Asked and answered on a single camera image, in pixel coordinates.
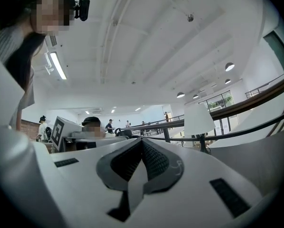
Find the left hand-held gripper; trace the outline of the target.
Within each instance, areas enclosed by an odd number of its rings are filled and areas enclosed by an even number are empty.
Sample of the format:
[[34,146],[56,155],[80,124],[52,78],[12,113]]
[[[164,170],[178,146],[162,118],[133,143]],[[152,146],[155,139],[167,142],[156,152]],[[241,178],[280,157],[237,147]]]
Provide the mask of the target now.
[[[53,125],[52,134],[50,141],[53,147],[56,148],[58,152],[66,151],[66,138],[72,138],[73,132],[81,132],[82,126],[74,123],[70,120],[57,116],[55,123]],[[104,143],[118,143],[121,141],[129,140],[127,136],[119,136],[112,138],[99,138],[99,137],[88,137],[88,138],[76,138],[76,143],[91,143],[91,142],[104,142]]]

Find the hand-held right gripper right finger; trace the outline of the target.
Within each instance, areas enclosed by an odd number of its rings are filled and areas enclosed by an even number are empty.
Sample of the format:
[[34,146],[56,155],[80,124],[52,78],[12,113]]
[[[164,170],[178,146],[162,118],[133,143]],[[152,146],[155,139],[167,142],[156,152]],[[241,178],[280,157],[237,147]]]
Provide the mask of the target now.
[[[143,193],[147,181],[144,164],[139,163],[130,180],[130,227],[132,228],[243,228],[267,207],[258,188],[245,177],[211,155],[162,144],[184,163],[181,179],[168,191]],[[210,181],[222,178],[249,205],[235,218]]]

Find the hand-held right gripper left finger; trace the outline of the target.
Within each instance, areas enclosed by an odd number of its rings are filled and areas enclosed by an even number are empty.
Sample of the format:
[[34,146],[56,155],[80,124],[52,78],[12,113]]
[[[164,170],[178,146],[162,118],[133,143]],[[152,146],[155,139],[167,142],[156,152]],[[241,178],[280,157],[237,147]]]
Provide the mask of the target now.
[[65,217],[72,228],[133,228],[134,224],[121,222],[107,213],[118,207],[122,193],[107,188],[96,173],[98,160],[133,139],[84,151],[52,154],[53,161],[76,158],[78,162],[56,169],[62,183],[57,182],[57,201],[66,209]]

